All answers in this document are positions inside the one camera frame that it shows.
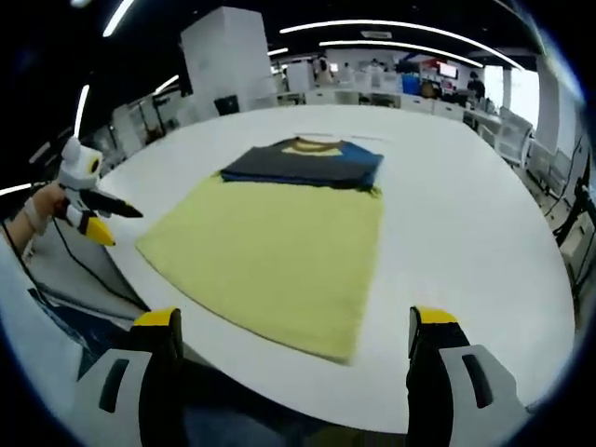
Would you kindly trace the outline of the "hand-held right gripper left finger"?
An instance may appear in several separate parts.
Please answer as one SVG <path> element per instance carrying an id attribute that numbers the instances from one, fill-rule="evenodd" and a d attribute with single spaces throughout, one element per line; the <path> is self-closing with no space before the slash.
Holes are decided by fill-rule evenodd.
<path id="1" fill-rule="evenodd" d="M 184 446 L 176 307 L 146 312 L 77 380 L 74 436 L 84 446 Z"/>

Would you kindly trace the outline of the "person's left hand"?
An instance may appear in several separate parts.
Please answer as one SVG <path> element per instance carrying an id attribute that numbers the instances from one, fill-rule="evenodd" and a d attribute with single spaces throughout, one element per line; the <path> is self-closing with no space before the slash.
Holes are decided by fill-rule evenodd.
<path id="1" fill-rule="evenodd" d="M 66 195 L 58 183 L 48 183 L 34 194 L 38 215 L 47 219 L 62 216 L 66 210 Z"/>

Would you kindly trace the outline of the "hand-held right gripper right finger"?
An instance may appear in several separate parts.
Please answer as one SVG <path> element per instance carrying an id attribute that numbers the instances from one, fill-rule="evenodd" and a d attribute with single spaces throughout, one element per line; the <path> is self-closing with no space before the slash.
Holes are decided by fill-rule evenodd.
<path id="1" fill-rule="evenodd" d="M 410 308 L 408 446 L 501 446 L 529 419 L 514 376 L 450 313 Z"/>

